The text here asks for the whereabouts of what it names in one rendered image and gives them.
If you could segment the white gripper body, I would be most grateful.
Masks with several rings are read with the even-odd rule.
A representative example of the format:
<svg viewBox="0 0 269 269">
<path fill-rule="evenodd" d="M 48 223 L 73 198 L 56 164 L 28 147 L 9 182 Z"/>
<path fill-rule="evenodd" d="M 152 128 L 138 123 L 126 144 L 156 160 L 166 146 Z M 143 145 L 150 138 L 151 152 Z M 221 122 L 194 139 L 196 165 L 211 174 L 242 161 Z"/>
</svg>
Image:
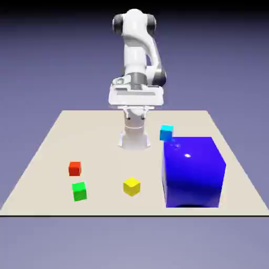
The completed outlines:
<svg viewBox="0 0 269 269">
<path fill-rule="evenodd" d="M 141 90 L 133 90 L 130 84 L 111 85 L 108 101 L 112 106 L 162 106 L 163 88 L 142 85 Z"/>
</svg>

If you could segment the small cyan cube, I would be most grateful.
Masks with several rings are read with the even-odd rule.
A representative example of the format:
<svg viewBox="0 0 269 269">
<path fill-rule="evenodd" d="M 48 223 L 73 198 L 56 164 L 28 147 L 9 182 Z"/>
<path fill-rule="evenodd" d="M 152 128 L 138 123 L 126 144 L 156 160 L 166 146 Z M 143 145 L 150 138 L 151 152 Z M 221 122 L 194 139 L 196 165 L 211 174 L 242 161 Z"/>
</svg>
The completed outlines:
<svg viewBox="0 0 269 269">
<path fill-rule="evenodd" d="M 173 126 L 171 125 L 162 125 L 160 128 L 160 140 L 161 141 L 170 141 L 173 137 Z"/>
</svg>

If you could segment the small yellow cube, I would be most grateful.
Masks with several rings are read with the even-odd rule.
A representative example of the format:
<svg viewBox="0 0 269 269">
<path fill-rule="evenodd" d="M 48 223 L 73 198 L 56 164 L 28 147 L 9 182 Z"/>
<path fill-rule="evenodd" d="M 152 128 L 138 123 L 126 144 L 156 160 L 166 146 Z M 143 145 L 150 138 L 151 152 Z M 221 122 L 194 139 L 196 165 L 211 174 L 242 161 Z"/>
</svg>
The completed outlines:
<svg viewBox="0 0 269 269">
<path fill-rule="evenodd" d="M 129 196 L 134 196 L 140 192 L 141 182 L 135 178 L 128 178 L 123 182 L 123 191 Z"/>
</svg>

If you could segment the small red cube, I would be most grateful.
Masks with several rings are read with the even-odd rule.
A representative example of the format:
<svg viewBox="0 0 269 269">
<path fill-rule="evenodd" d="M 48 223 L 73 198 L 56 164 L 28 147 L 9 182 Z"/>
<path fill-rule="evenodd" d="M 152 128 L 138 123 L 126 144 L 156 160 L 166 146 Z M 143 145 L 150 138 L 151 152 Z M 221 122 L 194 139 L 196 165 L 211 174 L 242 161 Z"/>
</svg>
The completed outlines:
<svg viewBox="0 0 269 269">
<path fill-rule="evenodd" d="M 81 162 L 71 161 L 68 166 L 68 172 L 71 177 L 78 177 L 81 175 Z"/>
</svg>

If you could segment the small green cube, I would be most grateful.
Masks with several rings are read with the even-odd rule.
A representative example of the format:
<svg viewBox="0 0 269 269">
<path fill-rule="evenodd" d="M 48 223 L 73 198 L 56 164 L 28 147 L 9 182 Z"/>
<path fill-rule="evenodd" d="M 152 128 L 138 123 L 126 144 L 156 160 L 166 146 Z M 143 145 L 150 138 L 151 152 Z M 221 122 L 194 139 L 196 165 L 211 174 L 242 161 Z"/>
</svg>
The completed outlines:
<svg viewBox="0 0 269 269">
<path fill-rule="evenodd" d="M 84 182 L 73 183 L 72 191 L 75 202 L 87 199 L 87 190 Z"/>
</svg>

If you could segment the large blue box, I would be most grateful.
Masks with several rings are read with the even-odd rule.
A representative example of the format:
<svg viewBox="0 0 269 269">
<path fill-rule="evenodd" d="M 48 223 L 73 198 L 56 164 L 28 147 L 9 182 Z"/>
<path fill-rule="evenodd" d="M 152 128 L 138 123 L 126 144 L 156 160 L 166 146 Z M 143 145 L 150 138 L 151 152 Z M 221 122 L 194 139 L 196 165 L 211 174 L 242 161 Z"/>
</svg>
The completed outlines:
<svg viewBox="0 0 269 269">
<path fill-rule="evenodd" d="M 217 208 L 226 163 L 211 137 L 173 137 L 163 143 L 162 184 L 168 208 Z"/>
</svg>

